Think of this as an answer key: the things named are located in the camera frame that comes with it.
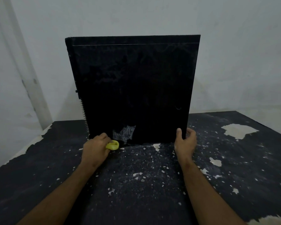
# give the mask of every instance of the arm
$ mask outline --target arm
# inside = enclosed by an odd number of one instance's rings
[[[102,133],[83,145],[81,163],[72,175],[33,208],[17,225],[63,224],[82,188],[109,154],[111,139]]]
[[[192,160],[197,145],[196,132],[187,128],[189,137],[182,139],[177,129],[175,151],[183,171],[184,181],[191,204],[200,225],[245,225],[246,223],[229,207],[206,180]]]

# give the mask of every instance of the white wall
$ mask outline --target white wall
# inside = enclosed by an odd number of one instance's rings
[[[281,132],[281,0],[11,0],[53,120],[82,119],[64,38],[201,34],[190,112]]]
[[[0,31],[0,166],[41,131]]]

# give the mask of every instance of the sponge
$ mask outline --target sponge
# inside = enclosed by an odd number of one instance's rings
[[[106,145],[106,148],[114,151],[114,150],[118,149],[119,146],[120,146],[119,142],[117,142],[116,140],[112,140],[112,143],[108,143]]]

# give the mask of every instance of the table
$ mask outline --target table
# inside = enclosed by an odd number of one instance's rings
[[[230,124],[258,132],[237,140],[225,135]],[[188,126],[197,132],[194,161],[242,219],[281,216],[281,134],[236,111],[190,114]],[[86,137],[84,120],[55,121],[0,167],[0,224],[15,224],[72,174]],[[197,224],[173,143],[112,151],[65,224]]]

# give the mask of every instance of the forearm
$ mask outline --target forearm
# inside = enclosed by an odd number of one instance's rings
[[[193,161],[182,166],[188,196],[200,225],[245,225]]]
[[[18,225],[63,224],[76,198],[95,170],[96,167],[86,169],[79,165],[66,181],[33,208]]]

